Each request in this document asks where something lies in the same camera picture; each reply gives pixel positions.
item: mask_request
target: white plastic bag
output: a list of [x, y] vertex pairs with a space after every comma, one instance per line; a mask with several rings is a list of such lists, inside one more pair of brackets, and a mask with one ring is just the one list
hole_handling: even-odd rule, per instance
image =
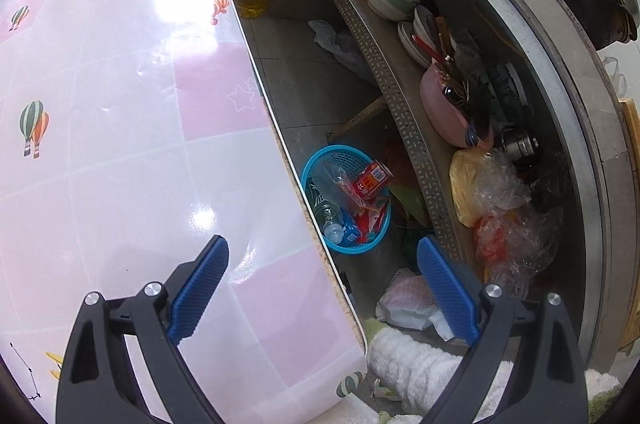
[[625, 97], [626, 94], [626, 79], [624, 74], [620, 73], [620, 64], [616, 58], [608, 56], [602, 60], [604, 69], [609, 75], [613, 89], [616, 91], [618, 97]]
[[541, 214], [527, 204], [508, 216], [494, 218], [494, 224], [488, 220], [476, 228], [478, 258], [482, 260], [488, 250], [483, 248], [485, 244], [493, 246], [493, 251], [498, 251], [500, 245], [504, 247], [505, 261], [486, 264], [490, 282], [510, 296], [526, 298], [531, 278], [545, 270], [558, 252], [562, 216], [562, 207]]
[[358, 77], [376, 84], [371, 69], [360, 53], [357, 41], [350, 32], [335, 33], [334, 28], [322, 20], [312, 20], [308, 25], [316, 32], [314, 41], [324, 50], [331, 52], [339, 63]]
[[501, 214], [531, 200], [529, 187], [518, 177], [506, 153], [497, 149], [482, 155], [474, 188], [474, 202], [481, 214]]
[[407, 268], [396, 271], [376, 305], [376, 319], [415, 330], [433, 325], [443, 340], [453, 338], [453, 332], [424, 277], [416, 276]]

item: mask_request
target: hot air balloon print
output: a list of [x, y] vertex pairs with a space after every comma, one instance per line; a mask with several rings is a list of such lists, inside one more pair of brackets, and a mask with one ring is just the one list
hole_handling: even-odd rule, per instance
[[213, 14], [211, 16], [211, 24], [217, 25], [218, 18], [216, 16], [218, 14], [226, 14], [226, 8], [229, 6], [229, 0], [215, 0], [213, 3]]
[[27, 14], [29, 14], [28, 5], [23, 5], [22, 7], [20, 7], [20, 9], [15, 11], [14, 15], [11, 16], [11, 28], [9, 29], [9, 32], [17, 29], [18, 25], [20, 25], [20, 22], [27, 17]]
[[49, 126], [49, 114], [47, 112], [42, 112], [40, 118], [38, 119], [36, 126], [33, 128], [33, 133], [31, 134], [31, 139], [33, 140], [33, 158], [37, 159], [40, 156], [40, 141], [42, 136], [47, 131], [47, 127]]
[[24, 156], [31, 153], [31, 136], [36, 124], [40, 120], [44, 108], [40, 100], [32, 100], [20, 116], [20, 131], [24, 135]]

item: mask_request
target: plastic bag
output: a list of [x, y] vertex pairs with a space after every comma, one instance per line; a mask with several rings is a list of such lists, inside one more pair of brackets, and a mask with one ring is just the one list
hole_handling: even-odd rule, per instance
[[531, 200], [529, 188], [518, 178], [507, 155], [492, 149], [482, 158], [475, 183], [474, 203], [482, 214], [500, 214]]
[[354, 217], [354, 221], [360, 230], [360, 237], [357, 239], [359, 244], [372, 242], [382, 227], [382, 220], [387, 210], [388, 197], [379, 195], [376, 200], [377, 203], [375, 205], [384, 202], [383, 207], [379, 211], [364, 209]]
[[560, 206], [572, 190], [569, 165], [564, 153], [548, 149], [542, 152], [536, 165], [536, 179], [529, 188], [531, 204], [540, 213]]
[[353, 190], [353, 195], [345, 191], [348, 190], [351, 182], [347, 172], [340, 166], [322, 160], [311, 173], [311, 179], [320, 194], [332, 204], [350, 213], [362, 212], [364, 201], [358, 196], [355, 189]]
[[347, 172], [340, 166], [322, 160], [311, 173], [311, 178], [320, 194], [331, 203], [353, 214], [364, 210], [381, 211], [389, 200], [387, 195], [378, 195], [373, 200], [364, 200], [355, 190]]
[[524, 297], [530, 279], [555, 258], [561, 225], [561, 207], [541, 214], [526, 204], [483, 217], [474, 229], [476, 255], [488, 264], [491, 281]]
[[456, 214], [467, 227], [475, 226], [482, 216], [500, 215], [530, 201], [529, 189], [500, 150], [458, 150], [449, 179]]
[[473, 227], [482, 216], [475, 202], [475, 184], [484, 165], [486, 150], [481, 148], [461, 149], [453, 154], [449, 167], [449, 180], [453, 205], [460, 223]]
[[340, 64], [343, 64], [358, 77], [376, 84], [371, 69], [350, 32], [336, 34], [334, 28], [322, 20], [312, 20], [307, 24], [316, 32], [314, 41], [318, 45], [331, 52]]
[[613, 85], [616, 95], [618, 97], [625, 97], [626, 79], [624, 74], [620, 73], [620, 64], [618, 63], [618, 60], [608, 56], [602, 60], [602, 65], [609, 75], [609, 79], [611, 80], [611, 84]]
[[443, 340], [449, 341], [453, 337], [424, 277], [416, 276], [405, 268], [396, 271], [389, 287], [378, 301], [376, 319], [415, 330], [424, 330], [433, 324]]
[[475, 83], [487, 83], [489, 78], [480, 57], [480, 49], [469, 31], [460, 30], [451, 36], [456, 41], [456, 66]]

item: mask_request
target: metal can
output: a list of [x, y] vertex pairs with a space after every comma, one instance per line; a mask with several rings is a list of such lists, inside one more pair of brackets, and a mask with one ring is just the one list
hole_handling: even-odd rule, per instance
[[353, 187], [364, 200], [371, 200], [392, 178], [391, 171], [382, 162], [374, 160], [356, 177]]

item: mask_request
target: yellow plastic bag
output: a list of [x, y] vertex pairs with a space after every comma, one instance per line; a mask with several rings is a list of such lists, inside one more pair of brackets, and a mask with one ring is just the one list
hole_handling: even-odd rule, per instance
[[475, 202], [476, 179], [484, 167], [486, 150], [482, 148], [461, 149], [453, 154], [449, 167], [451, 193], [456, 214], [460, 223], [473, 227], [482, 216], [479, 206]]
[[449, 168], [453, 203], [460, 222], [473, 227], [485, 215], [500, 215], [531, 200], [504, 152], [481, 148], [454, 153]]

